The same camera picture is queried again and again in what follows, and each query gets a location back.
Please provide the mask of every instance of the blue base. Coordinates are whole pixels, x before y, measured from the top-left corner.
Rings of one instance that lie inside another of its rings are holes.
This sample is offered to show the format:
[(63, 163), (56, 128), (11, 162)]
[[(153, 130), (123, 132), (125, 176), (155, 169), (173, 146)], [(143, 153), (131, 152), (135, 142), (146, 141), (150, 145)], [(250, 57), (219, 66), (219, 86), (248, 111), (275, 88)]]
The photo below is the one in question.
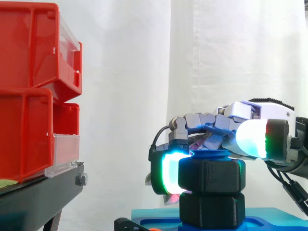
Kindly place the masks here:
[[(136, 209), (132, 210), (131, 219), (148, 229), (157, 228), (161, 231), (204, 231), (182, 224), (179, 219), (178, 208)], [(244, 223), (235, 230), (224, 231), (308, 231), (308, 221), (276, 208), (247, 208)]]

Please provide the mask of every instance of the red plastic drawer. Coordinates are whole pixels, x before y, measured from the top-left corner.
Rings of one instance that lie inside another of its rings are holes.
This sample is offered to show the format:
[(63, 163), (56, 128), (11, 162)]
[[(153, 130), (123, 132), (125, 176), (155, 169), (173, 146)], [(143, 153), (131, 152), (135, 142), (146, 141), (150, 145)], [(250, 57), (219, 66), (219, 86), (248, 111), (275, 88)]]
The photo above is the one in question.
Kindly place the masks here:
[(54, 105), (48, 89), (0, 89), (0, 109), (0, 180), (22, 182), (78, 159), (77, 104)]
[(48, 88), (55, 101), (81, 94), (82, 45), (54, 3), (0, 1), (0, 87)]

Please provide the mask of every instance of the white backdrop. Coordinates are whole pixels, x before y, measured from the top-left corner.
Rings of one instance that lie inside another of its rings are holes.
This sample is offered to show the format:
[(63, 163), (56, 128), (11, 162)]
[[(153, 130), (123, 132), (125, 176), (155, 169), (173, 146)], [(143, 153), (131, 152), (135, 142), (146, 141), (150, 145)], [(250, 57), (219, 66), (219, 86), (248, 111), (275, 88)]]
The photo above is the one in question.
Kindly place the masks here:
[[(168, 119), (267, 97), (308, 116), (306, 43), (301, 0), (172, 0)], [(246, 164), (247, 207), (306, 218), (264, 162)]]
[[(308, 116), (301, 0), (55, 2), (83, 43), (83, 94), (73, 101), (89, 175), (59, 231), (111, 231), (131, 209), (162, 206), (144, 186), (147, 152), (173, 116), (254, 97)], [(244, 193), (247, 206), (304, 217), (262, 161), (247, 162)]]

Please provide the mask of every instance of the black metal stand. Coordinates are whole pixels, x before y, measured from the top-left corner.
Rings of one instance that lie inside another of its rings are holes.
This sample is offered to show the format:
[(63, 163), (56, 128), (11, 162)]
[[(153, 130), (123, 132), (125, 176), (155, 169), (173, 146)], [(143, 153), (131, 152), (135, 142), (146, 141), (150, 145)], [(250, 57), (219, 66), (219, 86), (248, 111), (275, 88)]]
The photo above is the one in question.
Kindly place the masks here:
[(54, 178), (0, 189), (1, 231), (57, 231), (61, 210), (82, 191), (79, 186), (83, 163)]

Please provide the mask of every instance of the glowing fingertip sensor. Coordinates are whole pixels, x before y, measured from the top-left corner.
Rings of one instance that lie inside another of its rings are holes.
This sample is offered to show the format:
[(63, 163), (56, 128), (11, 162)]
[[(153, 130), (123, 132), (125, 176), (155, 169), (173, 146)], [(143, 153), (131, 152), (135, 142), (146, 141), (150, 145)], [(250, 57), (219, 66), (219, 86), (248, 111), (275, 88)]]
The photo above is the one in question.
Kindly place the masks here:
[(190, 157), (189, 154), (171, 153), (165, 154), (162, 159), (162, 178), (165, 190), (169, 194), (181, 194), (186, 191), (179, 186), (179, 161)]
[(236, 131), (236, 143), (250, 156), (266, 158), (267, 119), (251, 119), (243, 122)]

